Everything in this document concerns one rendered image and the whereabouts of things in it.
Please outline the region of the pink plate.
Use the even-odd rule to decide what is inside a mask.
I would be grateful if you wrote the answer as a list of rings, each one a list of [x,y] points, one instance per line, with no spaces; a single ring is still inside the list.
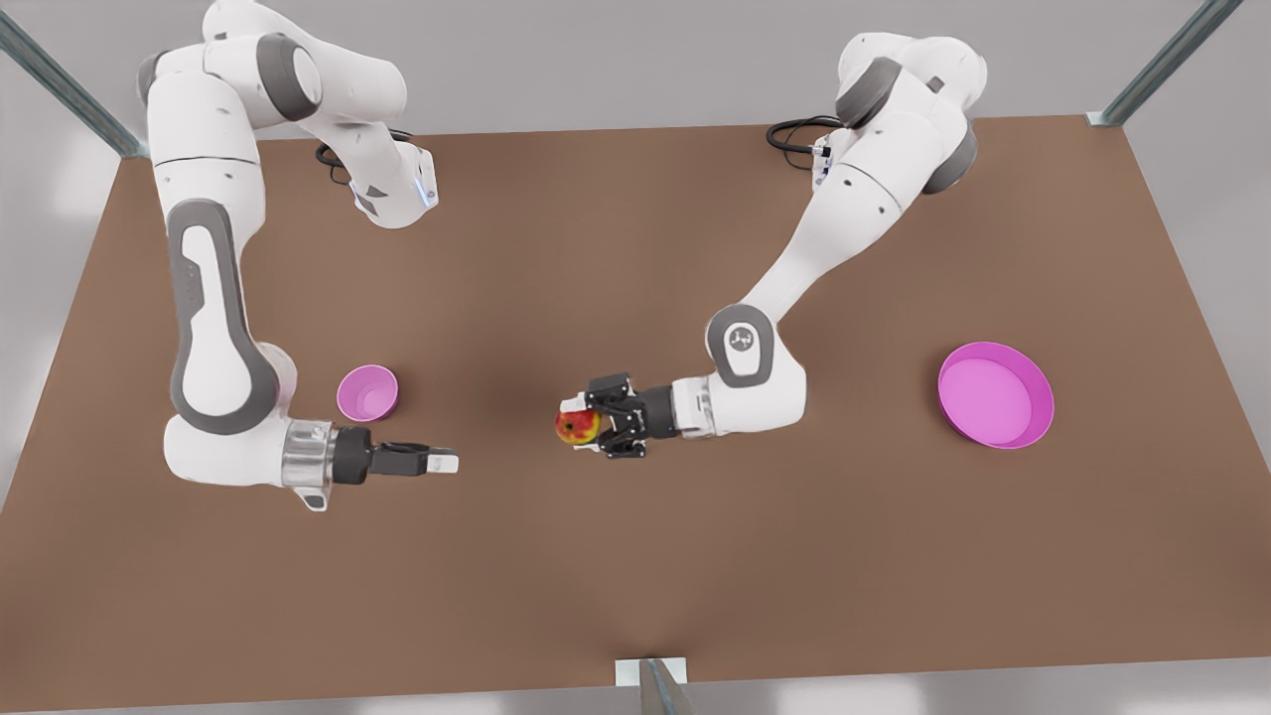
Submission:
[[[1033,359],[1000,343],[958,345],[935,376],[941,413],[960,436],[1017,451],[1052,429],[1055,394]]]

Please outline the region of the silver frame post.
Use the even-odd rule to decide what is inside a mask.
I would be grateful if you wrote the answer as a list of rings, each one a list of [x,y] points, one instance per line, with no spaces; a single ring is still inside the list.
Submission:
[[[697,715],[667,660],[616,660],[616,687],[638,688],[639,715]]]
[[[86,91],[71,72],[0,9],[0,51],[4,51],[28,77],[58,100],[86,128],[97,135],[118,157],[149,157],[146,144],[126,128],[100,102]]]
[[[1246,0],[1202,0],[1143,69],[1102,109],[1084,114],[1094,128],[1124,127]]]

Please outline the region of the small pink bowl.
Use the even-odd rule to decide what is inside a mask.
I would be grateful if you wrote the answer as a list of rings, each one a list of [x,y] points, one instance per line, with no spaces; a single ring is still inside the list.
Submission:
[[[380,422],[398,406],[398,376],[389,367],[367,363],[351,370],[338,384],[336,403],[352,422]]]

